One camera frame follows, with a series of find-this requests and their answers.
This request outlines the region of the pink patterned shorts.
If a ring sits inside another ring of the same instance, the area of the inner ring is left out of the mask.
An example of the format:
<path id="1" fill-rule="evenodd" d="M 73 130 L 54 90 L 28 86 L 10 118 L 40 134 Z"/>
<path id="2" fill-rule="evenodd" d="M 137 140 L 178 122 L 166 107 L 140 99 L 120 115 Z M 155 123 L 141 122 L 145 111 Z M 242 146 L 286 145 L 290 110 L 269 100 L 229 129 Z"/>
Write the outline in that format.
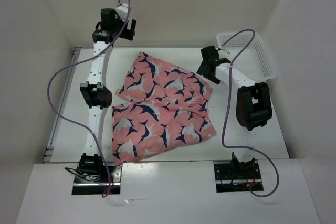
<path id="1" fill-rule="evenodd" d="M 116 91 L 112 108 L 115 165 L 138 162 L 216 135 L 207 105 L 213 88 L 196 73 L 145 52 Z"/>

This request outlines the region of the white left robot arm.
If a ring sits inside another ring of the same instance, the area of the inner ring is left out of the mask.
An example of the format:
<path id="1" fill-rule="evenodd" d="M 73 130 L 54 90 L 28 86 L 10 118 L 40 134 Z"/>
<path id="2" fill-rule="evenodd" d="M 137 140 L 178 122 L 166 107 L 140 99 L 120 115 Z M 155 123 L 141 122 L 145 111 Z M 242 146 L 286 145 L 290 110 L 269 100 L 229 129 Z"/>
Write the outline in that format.
<path id="1" fill-rule="evenodd" d="M 89 131 L 77 171 L 80 176 L 87 176 L 87 179 L 93 182 L 110 178 L 102 154 L 104 118 L 112 103 L 112 93 L 106 87 L 106 73 L 116 39 L 132 41 L 135 35 L 134 19 L 131 28 L 127 29 L 130 10 L 127 4 L 119 4 L 115 9 L 101 10 L 101 21 L 96 24 L 92 34 L 93 52 L 96 58 L 92 61 L 86 82 L 80 85 L 80 92 L 88 106 Z"/>

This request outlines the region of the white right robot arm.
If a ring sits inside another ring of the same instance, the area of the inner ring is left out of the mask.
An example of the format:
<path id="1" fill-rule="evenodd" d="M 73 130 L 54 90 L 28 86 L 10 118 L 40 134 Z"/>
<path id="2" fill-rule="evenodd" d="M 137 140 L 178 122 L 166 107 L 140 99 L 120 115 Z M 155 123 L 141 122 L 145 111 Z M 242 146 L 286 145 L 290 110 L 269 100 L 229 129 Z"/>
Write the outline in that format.
<path id="1" fill-rule="evenodd" d="M 222 145 L 233 149 L 230 161 L 230 172 L 235 178 L 243 178 L 255 166 L 255 159 L 249 154 L 255 150 L 250 143 L 255 140 L 261 127 L 272 117 L 269 87 L 265 82 L 256 82 L 232 66 L 227 58 L 220 58 L 215 46 L 201 49 L 202 63 L 198 74 L 215 84 L 221 82 L 228 85 L 228 105 L 222 131 Z M 236 97 L 236 120 L 244 128 L 241 144 L 228 146 L 225 144 L 229 111 L 232 95 Z"/>

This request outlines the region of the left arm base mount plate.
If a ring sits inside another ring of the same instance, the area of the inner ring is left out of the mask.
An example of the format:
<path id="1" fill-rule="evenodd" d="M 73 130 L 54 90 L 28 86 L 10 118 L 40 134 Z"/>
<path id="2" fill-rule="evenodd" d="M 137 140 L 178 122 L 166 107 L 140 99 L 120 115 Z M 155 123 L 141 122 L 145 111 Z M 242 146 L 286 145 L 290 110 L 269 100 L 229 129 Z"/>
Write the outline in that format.
<path id="1" fill-rule="evenodd" d="M 110 175 L 112 177 L 112 189 L 109 195 L 119 195 L 121 192 L 121 175 L 122 166 L 109 165 Z M 80 175 L 72 169 L 75 178 L 72 186 L 72 195 L 101 195 L 108 188 L 108 178 L 106 175 L 98 177 L 97 175 L 89 176 L 88 174 Z"/>

